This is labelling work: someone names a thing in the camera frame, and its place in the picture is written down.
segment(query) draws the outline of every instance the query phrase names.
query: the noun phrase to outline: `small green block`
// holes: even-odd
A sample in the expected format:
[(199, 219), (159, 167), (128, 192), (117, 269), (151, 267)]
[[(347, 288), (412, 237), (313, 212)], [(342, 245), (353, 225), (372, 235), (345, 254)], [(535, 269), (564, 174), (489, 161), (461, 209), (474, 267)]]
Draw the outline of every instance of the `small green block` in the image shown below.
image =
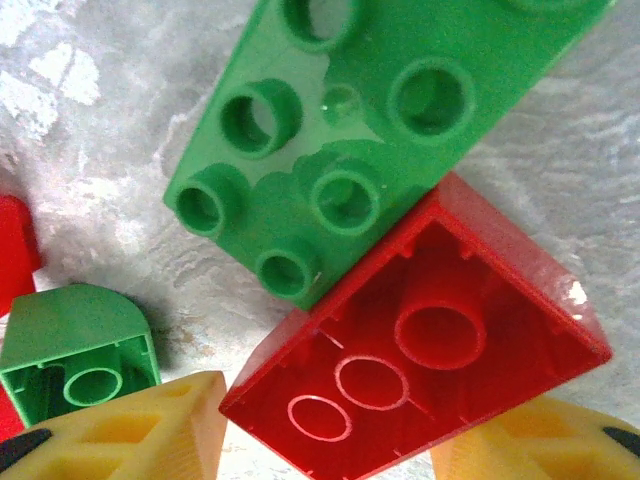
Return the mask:
[(164, 201), (311, 308), (612, 0), (262, 0)]
[(127, 298), (71, 285), (13, 302), (0, 380), (26, 427), (160, 384), (149, 325)]

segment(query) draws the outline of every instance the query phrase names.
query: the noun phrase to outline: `table surface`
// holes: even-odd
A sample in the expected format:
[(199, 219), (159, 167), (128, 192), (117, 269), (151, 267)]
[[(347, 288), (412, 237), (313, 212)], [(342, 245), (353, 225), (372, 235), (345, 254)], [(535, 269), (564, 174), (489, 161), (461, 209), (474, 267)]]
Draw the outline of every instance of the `table surface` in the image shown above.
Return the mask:
[[(0, 0), (0, 192), (31, 205), (38, 287), (134, 298), (165, 380), (221, 369), (231, 383), (291, 308), (161, 202), (253, 3)], [(554, 395), (636, 425), (639, 17), (620, 0), (457, 168), (581, 278), (615, 349)], [(376, 478), (430, 470), (425, 453)], [(219, 478), (302, 475), (231, 425)]]

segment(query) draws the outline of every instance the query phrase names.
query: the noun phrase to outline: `black tip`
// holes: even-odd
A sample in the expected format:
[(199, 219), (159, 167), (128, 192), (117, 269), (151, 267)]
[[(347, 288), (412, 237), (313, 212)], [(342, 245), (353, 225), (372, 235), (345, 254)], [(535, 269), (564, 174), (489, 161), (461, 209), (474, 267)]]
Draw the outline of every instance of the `black tip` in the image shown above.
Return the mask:
[(33, 452), (49, 440), (52, 435), (51, 430), (40, 428), (0, 443), (0, 473), (15, 465), (22, 457)]
[(640, 458), (640, 435), (616, 427), (604, 427), (602, 431)]

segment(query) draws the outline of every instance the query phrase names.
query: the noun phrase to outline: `gray marble surface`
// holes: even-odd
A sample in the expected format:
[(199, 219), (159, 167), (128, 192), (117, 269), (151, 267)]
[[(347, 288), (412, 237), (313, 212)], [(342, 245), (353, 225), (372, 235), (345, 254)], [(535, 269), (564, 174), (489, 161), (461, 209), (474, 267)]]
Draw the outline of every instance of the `gray marble surface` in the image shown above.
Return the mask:
[[(252, 6), (0, 0), (0, 192), (30, 202), (47, 262), (38, 286), (134, 298), (165, 379), (222, 369), (231, 383), (290, 310), (161, 202)], [(615, 348), (554, 394), (636, 425), (639, 17), (640, 2), (620, 0), (458, 167), (581, 277)], [(377, 478), (430, 476), (423, 454)], [(220, 478), (302, 475), (230, 426)]]

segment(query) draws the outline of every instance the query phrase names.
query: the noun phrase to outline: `green sloped block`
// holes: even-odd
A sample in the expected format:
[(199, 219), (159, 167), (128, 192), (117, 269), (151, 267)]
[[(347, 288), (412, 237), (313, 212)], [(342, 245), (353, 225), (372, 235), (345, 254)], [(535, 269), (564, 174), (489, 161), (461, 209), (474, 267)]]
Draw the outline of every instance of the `green sloped block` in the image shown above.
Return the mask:
[(70, 285), (13, 302), (0, 380), (26, 427), (160, 383), (149, 325), (127, 298)]
[(309, 309), (610, 0), (262, 0), (165, 193)]

